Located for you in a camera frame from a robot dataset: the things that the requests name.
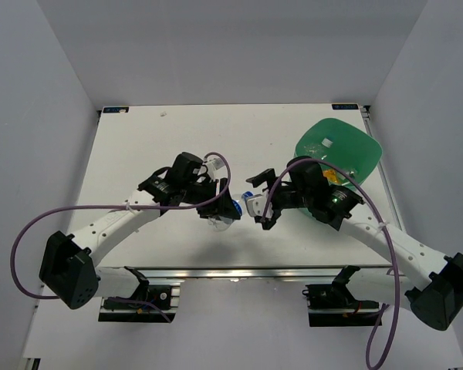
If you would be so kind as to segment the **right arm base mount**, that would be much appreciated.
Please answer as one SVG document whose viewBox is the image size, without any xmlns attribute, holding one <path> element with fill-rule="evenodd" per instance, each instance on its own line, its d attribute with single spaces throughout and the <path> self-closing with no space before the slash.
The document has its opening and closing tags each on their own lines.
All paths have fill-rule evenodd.
<svg viewBox="0 0 463 370">
<path fill-rule="evenodd" d="M 382 308 L 375 301 L 357 300 L 347 289 L 347 284 L 360 268 L 346 266 L 328 284 L 308 284 L 302 290 L 307 301 L 311 328 L 370 327 L 376 323 Z"/>
</svg>

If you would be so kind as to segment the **orange juice bottle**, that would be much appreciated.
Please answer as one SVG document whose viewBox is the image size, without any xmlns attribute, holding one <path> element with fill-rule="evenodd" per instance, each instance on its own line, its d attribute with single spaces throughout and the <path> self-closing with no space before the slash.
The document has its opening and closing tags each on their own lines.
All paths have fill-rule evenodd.
<svg viewBox="0 0 463 370">
<path fill-rule="evenodd" d="M 323 176 L 331 183 L 340 185 L 343 181 L 338 176 L 338 173 L 333 169 L 328 169 L 323 171 Z"/>
</svg>

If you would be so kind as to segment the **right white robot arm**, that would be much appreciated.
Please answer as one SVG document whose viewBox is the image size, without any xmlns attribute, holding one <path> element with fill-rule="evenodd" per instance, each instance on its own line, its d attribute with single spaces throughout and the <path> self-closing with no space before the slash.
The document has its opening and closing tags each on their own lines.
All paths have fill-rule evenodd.
<svg viewBox="0 0 463 370">
<path fill-rule="evenodd" d="M 383 221 L 362 190 L 330 183 L 320 163 L 307 156 L 290 160 L 284 182 L 273 169 L 248 178 L 259 195 L 245 198 L 248 213 L 270 230 L 286 209 L 305 208 L 313 218 L 365 244 L 394 266 L 392 275 L 347 265 L 333 279 L 327 301 L 348 308 L 376 301 L 411 311 L 438 331 L 448 329 L 463 308 L 463 254 L 450 257 Z"/>
</svg>

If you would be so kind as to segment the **blue cap water bottle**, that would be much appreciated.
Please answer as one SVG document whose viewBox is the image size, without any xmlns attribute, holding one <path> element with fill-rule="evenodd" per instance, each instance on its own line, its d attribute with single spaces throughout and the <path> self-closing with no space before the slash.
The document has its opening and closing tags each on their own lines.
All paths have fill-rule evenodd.
<svg viewBox="0 0 463 370">
<path fill-rule="evenodd" d="M 230 194 L 227 192 L 218 200 L 218 212 L 208 218 L 208 225 L 214 231 L 222 232 L 227 230 L 234 222 L 241 220 L 248 215 L 246 200 L 252 196 L 252 192 Z"/>
</svg>

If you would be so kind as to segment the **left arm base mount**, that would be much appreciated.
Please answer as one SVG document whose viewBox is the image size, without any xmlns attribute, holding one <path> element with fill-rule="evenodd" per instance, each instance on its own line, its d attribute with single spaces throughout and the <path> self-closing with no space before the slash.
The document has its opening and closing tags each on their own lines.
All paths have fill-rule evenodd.
<svg viewBox="0 0 463 370">
<path fill-rule="evenodd" d="M 133 267 L 100 267 L 96 274 L 99 322 L 170 324 L 174 320 L 172 285 L 151 283 Z"/>
</svg>

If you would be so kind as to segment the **large clear plastic bottle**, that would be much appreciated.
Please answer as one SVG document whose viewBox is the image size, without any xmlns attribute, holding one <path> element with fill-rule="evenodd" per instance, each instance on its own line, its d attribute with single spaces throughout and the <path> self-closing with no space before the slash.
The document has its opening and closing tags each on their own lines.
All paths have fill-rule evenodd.
<svg viewBox="0 0 463 370">
<path fill-rule="evenodd" d="M 328 148 L 322 143 L 307 143 L 302 148 L 302 156 L 309 156 L 314 159 L 324 160 L 327 158 Z"/>
</svg>

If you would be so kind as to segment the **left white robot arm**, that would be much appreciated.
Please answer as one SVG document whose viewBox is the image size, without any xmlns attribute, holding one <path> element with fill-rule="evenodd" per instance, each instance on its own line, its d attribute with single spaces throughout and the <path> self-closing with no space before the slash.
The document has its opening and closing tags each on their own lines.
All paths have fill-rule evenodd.
<svg viewBox="0 0 463 370">
<path fill-rule="evenodd" d="M 40 280 L 72 310 L 97 297 L 140 307 L 147 300 L 148 279 L 135 267 L 101 267 L 101 261 L 169 210 L 195 209 L 213 224 L 239 220 L 241 213 L 229 193 L 231 177 L 216 177 L 221 168 L 229 167 L 219 153 L 204 158 L 178 154 L 171 166 L 156 170 L 120 206 L 106 207 L 104 216 L 70 234 L 51 235 Z"/>
</svg>

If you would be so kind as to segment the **green plastic bin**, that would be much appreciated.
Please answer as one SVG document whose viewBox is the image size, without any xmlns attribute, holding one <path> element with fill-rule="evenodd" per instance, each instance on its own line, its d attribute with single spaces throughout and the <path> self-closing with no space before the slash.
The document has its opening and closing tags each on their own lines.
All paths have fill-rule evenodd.
<svg viewBox="0 0 463 370">
<path fill-rule="evenodd" d="M 325 118 L 309 128 L 294 149 L 294 156 L 302 156 L 307 143 L 333 142 L 324 161 L 339 167 L 349 178 L 362 184 L 376 169 L 383 150 L 381 145 L 366 132 L 340 119 Z"/>
</svg>

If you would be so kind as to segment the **clear bottle white label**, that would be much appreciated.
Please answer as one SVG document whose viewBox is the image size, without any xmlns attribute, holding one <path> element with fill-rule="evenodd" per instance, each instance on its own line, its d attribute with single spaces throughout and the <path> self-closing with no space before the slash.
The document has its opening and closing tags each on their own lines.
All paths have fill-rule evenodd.
<svg viewBox="0 0 463 370">
<path fill-rule="evenodd" d="M 331 140 L 325 138 L 325 139 L 323 139 L 322 144 L 323 144 L 325 147 L 330 148 L 331 145 L 333 144 L 333 142 L 332 142 Z"/>
</svg>

